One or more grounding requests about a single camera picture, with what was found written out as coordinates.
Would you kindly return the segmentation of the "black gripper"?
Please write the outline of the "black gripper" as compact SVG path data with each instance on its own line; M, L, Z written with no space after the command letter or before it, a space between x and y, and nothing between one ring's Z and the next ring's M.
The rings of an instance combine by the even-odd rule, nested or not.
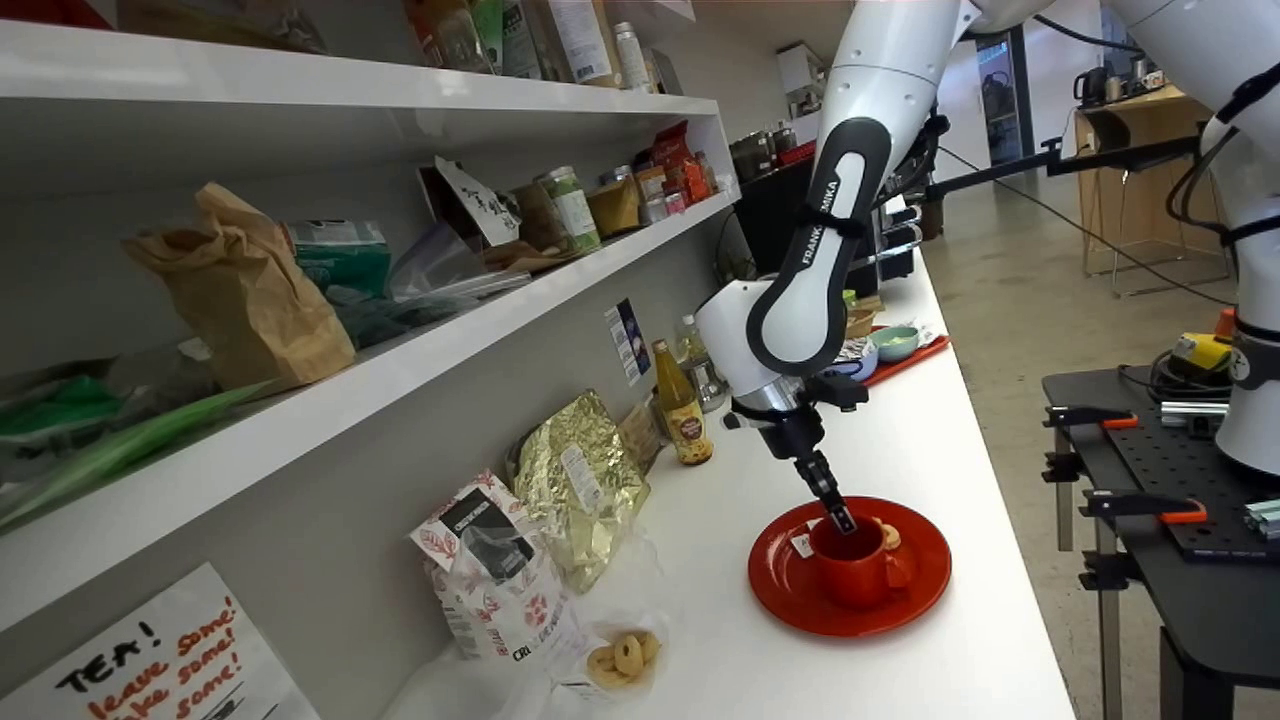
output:
M746 393L730 404L730 414L751 424L776 459L791 459L800 481L811 489L818 508L828 512L841 535L854 534L854 515L848 512L834 472L818 452L824 419L818 404L853 414L867 400L867 390L848 378L808 378L800 383L766 383L765 393Z

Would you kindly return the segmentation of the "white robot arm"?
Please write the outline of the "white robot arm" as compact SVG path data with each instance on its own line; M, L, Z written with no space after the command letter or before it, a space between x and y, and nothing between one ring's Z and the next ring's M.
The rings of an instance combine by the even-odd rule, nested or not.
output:
M824 372L843 349L843 285L873 262L873 212L936 106L949 52L1039 17L1051 0L854 0L828 74L815 165L781 271L730 281L700 313L728 378L730 414L791 459L824 515L853 534L818 452L815 400L853 404ZM1239 268L1239 342L1214 448L1253 472L1280 472L1275 383L1275 165L1280 165L1280 0L1116 0L1126 42L1211 111L1201 151L1224 194L1220 238Z

